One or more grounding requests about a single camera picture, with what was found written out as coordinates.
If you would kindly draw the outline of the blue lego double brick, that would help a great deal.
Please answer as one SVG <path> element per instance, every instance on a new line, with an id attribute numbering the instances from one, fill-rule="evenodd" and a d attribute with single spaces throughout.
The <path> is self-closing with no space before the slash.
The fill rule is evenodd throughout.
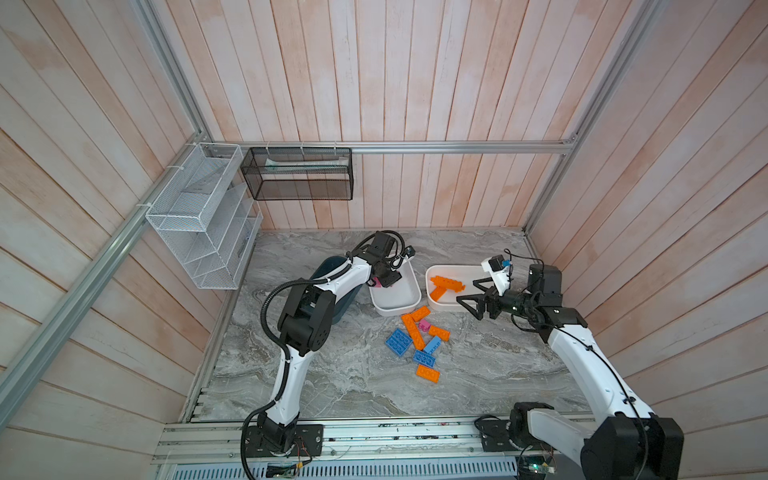
<path id="1" fill-rule="evenodd" d="M 396 328 L 387 338 L 385 344 L 395 355 L 403 357 L 413 345 L 413 340 L 406 332 Z"/>

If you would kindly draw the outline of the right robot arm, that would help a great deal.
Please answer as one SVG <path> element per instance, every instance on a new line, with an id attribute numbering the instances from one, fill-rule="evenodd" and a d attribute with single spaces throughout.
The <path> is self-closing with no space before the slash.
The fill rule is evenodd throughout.
<path id="1" fill-rule="evenodd" d="M 658 416 L 604 356 L 574 308 L 562 303 L 561 271 L 542 261 L 529 267 L 525 289 L 512 288 L 511 262 L 501 255 L 481 264 L 486 277 L 477 293 L 457 302 L 476 319 L 510 314 L 524 319 L 524 332 L 537 334 L 574 377 L 597 423 L 590 429 L 541 402 L 518 402 L 507 435 L 521 450 L 549 446 L 580 466 L 587 479 L 675 479 L 684 433 L 671 418 Z"/>

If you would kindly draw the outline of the long orange technic lego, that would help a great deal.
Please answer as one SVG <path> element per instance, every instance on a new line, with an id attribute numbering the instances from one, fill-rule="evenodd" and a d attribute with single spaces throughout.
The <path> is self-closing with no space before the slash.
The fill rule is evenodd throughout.
<path id="1" fill-rule="evenodd" d="M 445 287 L 447 290 L 451 290 L 456 293 L 462 292 L 466 288 L 465 284 L 462 283 L 461 281 L 450 279 L 444 276 L 433 276 L 430 278 L 430 281 L 436 287 L 442 286 L 442 287 Z"/>

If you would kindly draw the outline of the orange lego bottom plate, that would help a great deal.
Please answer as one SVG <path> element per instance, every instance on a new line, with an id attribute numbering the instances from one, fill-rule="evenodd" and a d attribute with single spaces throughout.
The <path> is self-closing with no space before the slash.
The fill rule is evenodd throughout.
<path id="1" fill-rule="evenodd" d="M 421 364 L 417 366 L 416 375 L 435 384 L 437 384 L 440 379 L 439 371 Z"/>

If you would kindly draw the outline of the orange lego plate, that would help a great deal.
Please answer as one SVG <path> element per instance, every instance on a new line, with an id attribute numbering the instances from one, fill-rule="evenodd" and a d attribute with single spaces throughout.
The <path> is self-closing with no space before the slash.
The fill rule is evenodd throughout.
<path id="1" fill-rule="evenodd" d="M 433 337 L 440 338 L 443 342 L 447 342 L 450 339 L 450 332 L 448 330 L 439 328 L 435 325 L 429 327 L 428 333 Z"/>
<path id="2" fill-rule="evenodd" d="M 430 313 L 431 313 L 431 310 L 427 306 L 422 306 L 421 308 L 412 312 L 410 316 L 414 322 L 420 322 L 421 320 L 425 319 Z"/>
<path id="3" fill-rule="evenodd" d="M 416 375 L 435 384 L 437 384 L 440 379 L 439 371 L 421 364 L 417 366 Z"/>
<path id="4" fill-rule="evenodd" d="M 441 297 L 446 293 L 447 289 L 442 286 L 435 287 L 432 292 L 429 294 L 430 299 L 434 302 L 438 302 Z"/>

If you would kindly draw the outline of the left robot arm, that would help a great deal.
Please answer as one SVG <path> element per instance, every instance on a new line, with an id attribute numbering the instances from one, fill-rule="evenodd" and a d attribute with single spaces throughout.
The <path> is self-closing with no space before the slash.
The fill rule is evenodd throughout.
<path id="1" fill-rule="evenodd" d="M 336 305 L 364 286 L 388 288 L 402 278 L 400 267 L 413 256 L 412 247 L 393 230 L 379 230 L 359 242 L 334 269 L 313 278 L 287 281 L 264 300 L 260 323 L 281 350 L 281 364 L 269 402 L 246 417 L 241 456 L 248 445 L 273 455 L 294 449 L 304 382 L 317 351 L 330 336 Z"/>

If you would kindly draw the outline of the orange lego top plate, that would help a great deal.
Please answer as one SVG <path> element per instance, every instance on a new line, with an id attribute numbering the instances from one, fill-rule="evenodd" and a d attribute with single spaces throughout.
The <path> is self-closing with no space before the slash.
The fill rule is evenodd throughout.
<path id="1" fill-rule="evenodd" d="M 431 313 L 431 310 L 427 306 L 422 306 L 421 308 L 412 312 L 410 316 L 414 322 L 420 322 L 421 320 L 425 319 L 430 313 Z"/>

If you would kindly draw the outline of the light blue lego brick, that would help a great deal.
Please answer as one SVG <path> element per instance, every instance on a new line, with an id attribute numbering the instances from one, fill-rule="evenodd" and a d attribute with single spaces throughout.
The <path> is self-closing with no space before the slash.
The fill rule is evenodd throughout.
<path id="1" fill-rule="evenodd" d="M 442 339 L 438 336 L 434 336 L 423 348 L 423 352 L 428 355 L 434 355 L 437 349 L 442 344 Z"/>

